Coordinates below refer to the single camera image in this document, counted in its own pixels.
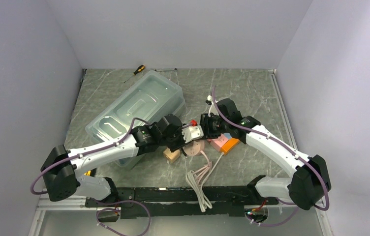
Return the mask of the round pink power socket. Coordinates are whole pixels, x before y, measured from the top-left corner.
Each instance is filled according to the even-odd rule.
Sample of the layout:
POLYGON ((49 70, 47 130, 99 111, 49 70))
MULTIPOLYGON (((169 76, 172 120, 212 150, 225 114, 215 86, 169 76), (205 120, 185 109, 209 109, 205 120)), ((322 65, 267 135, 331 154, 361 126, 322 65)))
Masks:
POLYGON ((204 140, 196 140, 184 146, 183 151, 186 156, 192 157, 192 156, 200 155, 202 151, 204 150, 204 147, 205 147, 204 140))

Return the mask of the beige cube socket adapter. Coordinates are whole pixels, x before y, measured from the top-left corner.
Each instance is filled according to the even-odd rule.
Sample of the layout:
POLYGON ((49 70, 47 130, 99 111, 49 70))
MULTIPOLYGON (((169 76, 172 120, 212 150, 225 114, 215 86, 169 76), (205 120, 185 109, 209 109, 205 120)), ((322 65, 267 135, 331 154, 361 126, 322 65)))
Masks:
POLYGON ((163 151, 163 156, 167 159, 168 164, 173 164, 181 156, 181 151, 179 149, 171 151, 167 148, 163 151))

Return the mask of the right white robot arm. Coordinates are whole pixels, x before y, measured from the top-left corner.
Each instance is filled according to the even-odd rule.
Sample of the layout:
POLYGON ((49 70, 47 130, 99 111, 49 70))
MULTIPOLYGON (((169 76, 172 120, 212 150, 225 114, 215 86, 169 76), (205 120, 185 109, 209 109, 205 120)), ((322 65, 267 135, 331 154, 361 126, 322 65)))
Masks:
POLYGON ((261 151, 288 174, 287 178, 256 177, 248 184, 250 202, 259 204, 266 198, 276 198, 303 210, 311 207, 328 210, 331 182, 323 157, 311 157, 292 148, 255 118, 243 117, 229 98, 215 101, 209 95, 206 103, 210 105, 209 111, 200 118, 204 139, 228 133, 232 138, 261 151))

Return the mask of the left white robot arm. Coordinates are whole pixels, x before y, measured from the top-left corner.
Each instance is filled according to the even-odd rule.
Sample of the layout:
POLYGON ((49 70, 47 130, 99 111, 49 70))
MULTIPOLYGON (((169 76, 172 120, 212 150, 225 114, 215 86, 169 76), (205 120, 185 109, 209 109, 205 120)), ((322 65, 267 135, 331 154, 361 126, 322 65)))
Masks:
POLYGON ((194 123, 182 124, 174 115, 141 126, 130 126, 122 137, 89 147, 68 150, 64 145, 52 148, 41 167, 50 201, 58 202, 72 195, 92 197, 110 207, 118 193, 109 178, 88 177, 85 173, 115 160, 153 152, 160 146, 176 151, 190 143, 201 131, 194 123))

